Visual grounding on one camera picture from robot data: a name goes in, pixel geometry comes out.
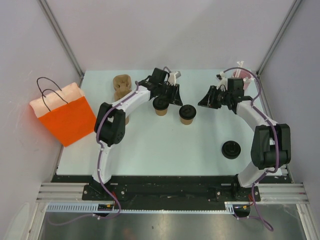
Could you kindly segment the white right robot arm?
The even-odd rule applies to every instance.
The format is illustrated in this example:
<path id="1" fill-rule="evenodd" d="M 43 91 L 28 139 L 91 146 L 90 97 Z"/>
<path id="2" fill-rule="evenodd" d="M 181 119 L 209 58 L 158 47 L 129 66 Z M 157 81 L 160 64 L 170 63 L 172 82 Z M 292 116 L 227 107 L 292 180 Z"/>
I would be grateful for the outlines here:
<path id="1" fill-rule="evenodd" d="M 238 183 L 230 188 L 231 196 L 242 201 L 249 194 L 249 187 L 262 180 L 266 174 L 274 174 L 292 158 L 291 129 L 286 123 L 278 123 L 265 115 L 245 95 L 242 78 L 228 78 L 219 86 L 211 85 L 198 106 L 220 109 L 228 107 L 241 117 L 253 130 L 250 150 L 251 162 L 237 175 Z"/>

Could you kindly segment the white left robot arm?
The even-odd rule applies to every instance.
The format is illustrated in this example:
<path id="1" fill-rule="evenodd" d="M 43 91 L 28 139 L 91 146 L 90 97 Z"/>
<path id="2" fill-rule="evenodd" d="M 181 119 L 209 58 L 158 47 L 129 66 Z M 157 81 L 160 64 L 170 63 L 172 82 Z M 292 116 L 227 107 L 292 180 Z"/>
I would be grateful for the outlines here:
<path id="1" fill-rule="evenodd" d="M 125 136 L 126 118 L 140 105 L 153 100 L 152 105 L 157 113 L 164 115 L 169 105 L 182 106 L 180 85 L 177 78 L 180 71 L 166 71 L 155 68 L 152 75 L 136 81 L 136 88 L 123 98 L 108 104 L 100 105 L 94 132 L 96 142 L 100 145 L 97 167 L 92 175 L 97 183 L 93 194 L 100 200 L 110 196 L 111 188 L 106 184 L 112 177 L 112 160 L 110 151 Z"/>

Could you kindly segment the brown paper cup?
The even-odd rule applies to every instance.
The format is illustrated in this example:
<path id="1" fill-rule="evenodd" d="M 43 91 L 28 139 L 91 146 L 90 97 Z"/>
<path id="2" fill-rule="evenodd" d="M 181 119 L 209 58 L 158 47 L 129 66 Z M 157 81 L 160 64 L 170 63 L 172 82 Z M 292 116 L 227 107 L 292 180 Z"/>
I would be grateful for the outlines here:
<path id="1" fill-rule="evenodd" d="M 168 112 L 167 108 L 161 108 L 161 109 L 155 108 L 154 110 L 155 110 L 155 113 L 160 117 L 165 116 Z"/>
<path id="2" fill-rule="evenodd" d="M 181 123 L 182 124 L 184 124 L 184 125 L 190 125 L 192 122 L 193 122 L 193 118 L 191 118 L 191 119 L 184 119 L 184 118 L 180 118 L 180 121 L 181 121 Z"/>

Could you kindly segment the stack of black lids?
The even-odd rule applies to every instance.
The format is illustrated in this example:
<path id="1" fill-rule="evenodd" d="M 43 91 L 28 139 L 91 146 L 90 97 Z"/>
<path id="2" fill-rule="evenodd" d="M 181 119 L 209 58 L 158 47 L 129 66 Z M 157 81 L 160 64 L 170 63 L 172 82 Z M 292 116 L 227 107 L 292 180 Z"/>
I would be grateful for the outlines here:
<path id="1" fill-rule="evenodd" d="M 226 141 L 221 147 L 221 153 L 227 159 L 236 159 L 241 153 L 241 146 L 236 141 Z"/>

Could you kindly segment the black cup lid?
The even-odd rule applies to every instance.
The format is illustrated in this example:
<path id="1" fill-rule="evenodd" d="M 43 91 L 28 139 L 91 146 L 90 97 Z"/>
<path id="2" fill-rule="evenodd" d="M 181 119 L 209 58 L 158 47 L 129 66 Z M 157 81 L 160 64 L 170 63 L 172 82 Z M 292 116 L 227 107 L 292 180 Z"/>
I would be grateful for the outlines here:
<path id="1" fill-rule="evenodd" d="M 184 120 L 192 120 L 196 114 L 196 108 L 190 104 L 183 105 L 179 109 L 179 116 Z"/>
<path id="2" fill-rule="evenodd" d="M 169 107 L 169 100 L 166 97 L 158 96 L 153 100 L 152 105 L 155 110 L 163 111 Z"/>

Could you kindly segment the brown pulp cup carrier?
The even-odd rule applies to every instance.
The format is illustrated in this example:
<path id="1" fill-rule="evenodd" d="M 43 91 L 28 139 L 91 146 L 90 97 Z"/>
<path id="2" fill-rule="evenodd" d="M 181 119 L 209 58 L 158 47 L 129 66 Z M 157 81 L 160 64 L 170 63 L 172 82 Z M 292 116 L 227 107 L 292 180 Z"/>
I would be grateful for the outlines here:
<path id="1" fill-rule="evenodd" d="M 115 90 L 114 100 L 118 101 L 132 91 L 132 81 L 128 74 L 117 75 L 113 78 L 113 88 Z"/>

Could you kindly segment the orange paper bag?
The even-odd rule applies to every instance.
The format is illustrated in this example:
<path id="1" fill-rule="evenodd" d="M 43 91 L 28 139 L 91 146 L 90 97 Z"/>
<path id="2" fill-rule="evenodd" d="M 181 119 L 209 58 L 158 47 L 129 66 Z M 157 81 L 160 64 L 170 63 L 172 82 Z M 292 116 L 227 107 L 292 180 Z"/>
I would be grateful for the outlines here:
<path id="1" fill-rule="evenodd" d="M 58 90 L 40 88 L 39 91 L 41 97 L 29 105 L 38 120 L 64 147 L 94 132 L 96 116 L 77 83 Z"/>

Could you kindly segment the stack of brown paper cups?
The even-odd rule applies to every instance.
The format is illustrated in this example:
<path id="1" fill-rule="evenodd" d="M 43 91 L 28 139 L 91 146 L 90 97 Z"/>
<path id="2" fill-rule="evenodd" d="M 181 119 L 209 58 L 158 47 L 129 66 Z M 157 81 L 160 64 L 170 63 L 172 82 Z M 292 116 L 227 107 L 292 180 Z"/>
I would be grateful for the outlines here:
<path id="1" fill-rule="evenodd" d="M 125 125 L 127 125 L 127 124 L 129 123 L 129 121 L 130 121 L 130 117 L 127 116 L 127 117 L 125 118 Z"/>

